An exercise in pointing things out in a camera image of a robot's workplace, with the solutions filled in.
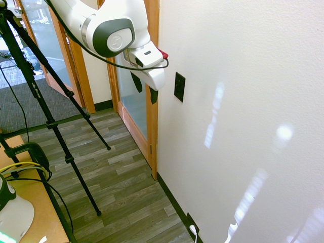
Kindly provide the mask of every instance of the wood laminate floor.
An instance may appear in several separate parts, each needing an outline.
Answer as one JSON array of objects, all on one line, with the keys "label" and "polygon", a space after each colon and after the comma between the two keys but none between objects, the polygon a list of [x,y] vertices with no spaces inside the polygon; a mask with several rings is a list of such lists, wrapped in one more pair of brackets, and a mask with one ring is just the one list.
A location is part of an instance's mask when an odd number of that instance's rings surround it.
[{"label": "wood laminate floor", "polygon": [[30,141],[38,143],[50,161],[50,184],[69,208],[78,242],[193,242],[119,115],[108,109],[93,114],[91,121],[110,151],[84,119],[61,124],[59,129],[102,211],[100,217],[72,166],[65,163],[54,132],[30,133]]}]

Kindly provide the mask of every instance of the white wall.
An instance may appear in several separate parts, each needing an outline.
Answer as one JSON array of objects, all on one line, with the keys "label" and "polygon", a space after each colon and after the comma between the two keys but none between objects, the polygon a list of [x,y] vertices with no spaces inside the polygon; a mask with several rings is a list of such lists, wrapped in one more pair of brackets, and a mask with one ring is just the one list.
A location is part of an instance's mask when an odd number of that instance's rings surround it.
[{"label": "white wall", "polygon": [[7,0],[7,3],[8,3],[8,8],[12,8],[15,6],[14,0]]},{"label": "white wall", "polygon": [[158,171],[202,240],[323,243],[324,2],[160,4]]},{"label": "white wall", "polygon": [[[88,6],[98,9],[97,0],[82,0]],[[111,100],[111,90],[107,64],[91,56],[82,49],[89,78],[93,101],[95,104]]]}]

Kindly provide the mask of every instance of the tripod leg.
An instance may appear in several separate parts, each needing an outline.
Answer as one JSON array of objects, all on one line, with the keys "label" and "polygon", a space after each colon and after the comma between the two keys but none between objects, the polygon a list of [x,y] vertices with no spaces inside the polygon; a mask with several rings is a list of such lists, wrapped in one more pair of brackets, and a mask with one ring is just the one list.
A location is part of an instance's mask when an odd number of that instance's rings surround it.
[{"label": "tripod leg", "polygon": [[109,145],[107,144],[107,142],[104,140],[104,138],[101,136],[101,134],[95,128],[95,126],[93,125],[93,123],[90,121],[90,115],[89,114],[86,114],[82,110],[82,108],[79,106],[79,104],[77,103],[77,101],[73,97],[74,93],[72,91],[70,91],[70,90],[67,89],[67,87],[65,86],[65,84],[62,82],[62,80],[60,79],[60,77],[56,74],[56,72],[54,71],[54,69],[50,66],[48,60],[42,54],[42,52],[39,50],[38,46],[34,43],[34,41],[30,38],[30,36],[28,35],[28,33],[15,22],[15,20],[11,16],[11,14],[10,14],[10,16],[8,16],[8,20],[11,23],[11,25],[16,29],[16,31],[18,32],[18,34],[20,35],[20,37],[25,41],[25,43],[32,50],[32,52],[35,54],[35,56],[38,58],[38,60],[44,65],[44,67],[53,76],[53,78],[56,81],[56,83],[60,86],[60,88],[65,93],[65,95],[72,101],[72,103],[74,104],[74,106],[78,109],[78,111],[80,112],[80,114],[84,117],[84,119],[88,122],[88,124],[91,126],[91,128],[95,131],[95,133],[98,135],[98,137],[103,142],[103,144],[107,147],[108,150],[110,150],[111,148],[109,147]]},{"label": "tripod leg", "polygon": [[17,66],[20,68],[20,70],[22,71],[27,84],[31,90],[31,92],[34,95],[34,98],[37,99],[40,107],[42,108],[44,115],[46,117],[46,119],[48,120],[47,123],[47,128],[48,129],[53,129],[61,147],[63,148],[63,151],[65,153],[65,161],[67,163],[71,163],[73,169],[75,170],[76,175],[78,176],[84,190],[86,191],[94,209],[96,210],[97,215],[101,215],[101,212],[99,211],[96,202],[94,201],[85,181],[82,178],[82,175],[80,174],[75,162],[74,162],[74,158],[72,157],[68,147],[66,146],[66,143],[57,127],[57,123],[55,122],[41,92],[38,89],[38,86],[35,82],[34,79],[34,75],[33,75],[33,71],[32,71],[32,66],[31,63],[26,62],[19,46],[18,43],[14,37],[14,35],[12,34],[10,27],[7,23],[7,19],[5,18],[5,15],[3,14],[3,11],[0,12],[0,32],[1,35],[3,37],[3,39],[5,40],[6,44],[8,45],[8,49],[12,55],[12,57],[15,59]]}]

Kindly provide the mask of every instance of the wooden door frame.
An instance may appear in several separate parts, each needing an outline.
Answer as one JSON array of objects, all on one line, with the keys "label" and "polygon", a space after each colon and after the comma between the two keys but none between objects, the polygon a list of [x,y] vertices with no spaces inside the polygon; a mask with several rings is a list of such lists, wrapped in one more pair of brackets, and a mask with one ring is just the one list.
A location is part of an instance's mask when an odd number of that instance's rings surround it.
[{"label": "wooden door frame", "polygon": [[90,114],[96,113],[82,48],[79,44],[71,40],[71,38],[69,38],[69,43],[77,75],[77,85],[80,86],[86,109]]},{"label": "wooden door frame", "polygon": [[[151,40],[158,46],[159,32],[159,0],[144,0],[148,18],[148,31]],[[104,3],[104,0],[97,0],[98,6]],[[126,127],[133,136],[135,142],[151,166],[152,176],[157,179],[157,119],[158,119],[158,103],[151,104],[151,92],[148,85],[145,85],[146,92],[146,121],[147,121],[147,140],[142,132],[138,129],[135,122],[120,101],[118,90],[117,70],[115,66],[108,66],[109,82],[111,88],[113,107],[123,119]]]},{"label": "wooden door frame", "polygon": [[[77,76],[75,72],[75,66],[72,60],[72,55],[69,50],[69,46],[66,40],[65,30],[63,25],[59,22],[59,20],[56,18],[53,10],[49,7],[50,15],[53,21],[54,29],[57,35],[57,39],[59,41],[59,45],[62,51],[63,59],[66,65],[67,73],[69,75],[69,78],[71,80],[71,85],[65,85],[70,91],[74,91],[74,98],[77,101],[77,103],[84,107],[85,103],[83,101],[82,93],[80,90],[80,87],[77,87]],[[63,90],[59,87],[59,85],[56,83],[56,81],[53,79],[51,80],[51,87],[53,87],[56,91],[60,92],[62,95],[66,96]]]}]

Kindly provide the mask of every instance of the black wall plate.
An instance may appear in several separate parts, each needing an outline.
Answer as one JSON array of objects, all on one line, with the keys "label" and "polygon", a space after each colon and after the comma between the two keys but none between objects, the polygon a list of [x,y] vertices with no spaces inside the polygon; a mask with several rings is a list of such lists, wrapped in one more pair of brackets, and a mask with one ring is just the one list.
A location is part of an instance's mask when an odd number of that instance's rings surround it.
[{"label": "black wall plate", "polygon": [[186,78],[180,73],[176,72],[176,81],[174,86],[174,95],[183,102],[184,95],[184,85],[186,83]]}]

